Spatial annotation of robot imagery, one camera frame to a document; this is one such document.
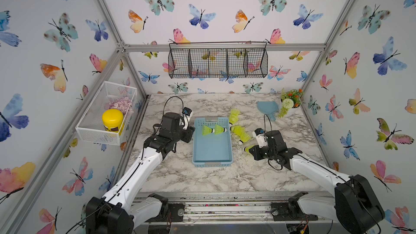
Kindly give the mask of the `yellow shuttlecock bottom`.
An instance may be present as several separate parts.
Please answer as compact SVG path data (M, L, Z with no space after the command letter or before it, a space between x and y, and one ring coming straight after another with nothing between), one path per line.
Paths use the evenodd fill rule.
M213 129L213 132L214 132L215 135L219 135L219 134L225 133L227 131L228 131L227 128L222 127L220 125L215 125L214 129Z

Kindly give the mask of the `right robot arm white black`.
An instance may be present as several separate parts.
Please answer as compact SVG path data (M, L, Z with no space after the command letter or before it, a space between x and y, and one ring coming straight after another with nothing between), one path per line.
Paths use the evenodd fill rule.
M313 160L297 148L289 148L280 131L253 132L257 145L245 148L256 161L275 161L281 168L297 172L329 194L317 196L299 192L288 200L286 214L293 219L320 216L339 222L351 234L364 234L385 219L385 212L369 181L347 175Z

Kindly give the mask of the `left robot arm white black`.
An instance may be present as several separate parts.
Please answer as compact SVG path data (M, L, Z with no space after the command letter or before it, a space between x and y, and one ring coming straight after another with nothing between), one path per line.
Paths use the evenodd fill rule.
M150 174L170 152L176 151L177 142L189 143L195 128L190 126L193 115L185 107L181 114L168 112L160 124L154 125L154 134L144 141L141 154L122 178L102 198L93 197L86 205L85 232L88 234L131 234L148 220L168 221L169 200L155 193L134 204Z

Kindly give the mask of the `light blue plastic storage basket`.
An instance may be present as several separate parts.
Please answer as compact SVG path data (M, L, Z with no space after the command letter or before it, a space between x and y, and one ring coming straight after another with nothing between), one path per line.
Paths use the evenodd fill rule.
M214 128L220 125L227 132L202 136L202 128L206 125ZM197 117L193 134L192 162L196 167L227 167L233 163L231 134L227 117Z

